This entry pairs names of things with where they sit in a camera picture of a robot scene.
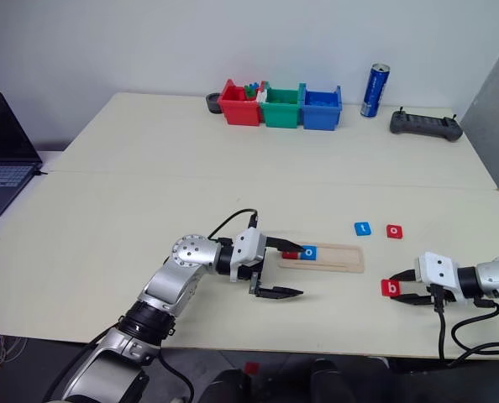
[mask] laptop keyboard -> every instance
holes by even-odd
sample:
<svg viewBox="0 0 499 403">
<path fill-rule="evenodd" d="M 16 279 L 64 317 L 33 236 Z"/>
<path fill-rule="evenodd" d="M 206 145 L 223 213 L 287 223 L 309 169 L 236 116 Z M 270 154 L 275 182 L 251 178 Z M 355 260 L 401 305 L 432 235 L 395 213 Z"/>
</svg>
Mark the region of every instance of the laptop keyboard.
<svg viewBox="0 0 499 403">
<path fill-rule="evenodd" d="M 31 168 L 30 165 L 0 165 L 0 187 L 18 186 Z"/>
</svg>

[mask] blue soda can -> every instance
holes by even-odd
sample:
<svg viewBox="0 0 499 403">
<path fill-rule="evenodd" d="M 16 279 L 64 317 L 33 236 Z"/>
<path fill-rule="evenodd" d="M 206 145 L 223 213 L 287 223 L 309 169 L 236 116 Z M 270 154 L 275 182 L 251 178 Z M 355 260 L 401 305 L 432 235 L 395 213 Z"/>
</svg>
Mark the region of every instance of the blue soda can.
<svg viewBox="0 0 499 403">
<path fill-rule="evenodd" d="M 370 68 L 369 82 L 365 90 L 364 103 L 361 104 L 361 115 L 366 118 L 376 116 L 378 106 L 381 104 L 382 93 L 390 75 L 390 66 L 375 63 Z"/>
</svg>

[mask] black controller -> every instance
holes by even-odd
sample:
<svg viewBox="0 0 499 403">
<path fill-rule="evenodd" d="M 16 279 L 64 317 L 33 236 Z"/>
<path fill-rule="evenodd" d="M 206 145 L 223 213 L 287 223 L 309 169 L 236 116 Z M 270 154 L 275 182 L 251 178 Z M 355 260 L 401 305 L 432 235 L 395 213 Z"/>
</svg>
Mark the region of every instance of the black controller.
<svg viewBox="0 0 499 403">
<path fill-rule="evenodd" d="M 390 130 L 392 133 L 415 133 L 427 136 L 443 137 L 456 141 L 462 135 L 462 129 L 454 118 L 431 118 L 429 116 L 411 115 L 402 107 L 391 115 Z"/>
</svg>

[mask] blue bin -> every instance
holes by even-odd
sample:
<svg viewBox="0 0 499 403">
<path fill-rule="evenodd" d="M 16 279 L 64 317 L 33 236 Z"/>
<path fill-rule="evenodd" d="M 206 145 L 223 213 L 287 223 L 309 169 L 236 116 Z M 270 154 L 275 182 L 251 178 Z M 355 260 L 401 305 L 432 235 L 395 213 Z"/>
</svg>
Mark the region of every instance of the blue bin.
<svg viewBox="0 0 499 403">
<path fill-rule="evenodd" d="M 341 102 L 341 86 L 334 92 L 307 91 L 306 84 L 302 89 L 302 122 L 303 128 L 309 130 L 335 130 L 339 123 L 339 115 L 343 110 Z"/>
</svg>

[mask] laptop screen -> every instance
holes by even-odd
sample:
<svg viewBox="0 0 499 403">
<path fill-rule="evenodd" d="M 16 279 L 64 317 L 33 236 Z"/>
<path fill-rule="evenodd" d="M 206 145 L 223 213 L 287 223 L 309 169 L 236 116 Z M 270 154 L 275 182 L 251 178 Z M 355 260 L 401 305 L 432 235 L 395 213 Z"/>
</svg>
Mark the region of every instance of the laptop screen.
<svg viewBox="0 0 499 403">
<path fill-rule="evenodd" d="M 40 157 L 1 93 L 0 161 L 40 162 Z"/>
</svg>

